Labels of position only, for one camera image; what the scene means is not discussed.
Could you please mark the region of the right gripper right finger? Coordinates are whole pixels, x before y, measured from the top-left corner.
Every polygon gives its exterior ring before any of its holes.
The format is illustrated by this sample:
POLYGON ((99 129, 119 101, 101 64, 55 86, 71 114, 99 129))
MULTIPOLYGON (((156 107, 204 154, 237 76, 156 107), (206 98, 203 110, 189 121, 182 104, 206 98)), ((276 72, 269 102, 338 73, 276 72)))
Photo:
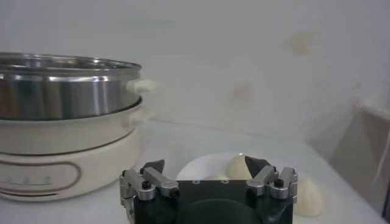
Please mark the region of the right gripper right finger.
POLYGON ((257 197, 267 193, 276 200, 297 202, 298 174, 295 169, 284 167, 279 172, 267 160, 250 156, 245 156, 244 161, 252 177, 246 181, 246 186, 257 197))

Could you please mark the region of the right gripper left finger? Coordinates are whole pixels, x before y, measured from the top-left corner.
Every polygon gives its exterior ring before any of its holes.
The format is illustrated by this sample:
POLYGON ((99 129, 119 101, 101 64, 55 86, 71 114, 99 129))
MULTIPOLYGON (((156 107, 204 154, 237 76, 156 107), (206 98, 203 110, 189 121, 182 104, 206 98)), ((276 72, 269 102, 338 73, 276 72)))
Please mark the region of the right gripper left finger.
POLYGON ((163 159, 147 162, 139 172, 134 169, 123 170, 119 177, 120 204, 126 210, 129 223, 135 221, 135 199, 151 202, 157 196, 178 199, 179 183, 166 178, 162 171, 163 159))

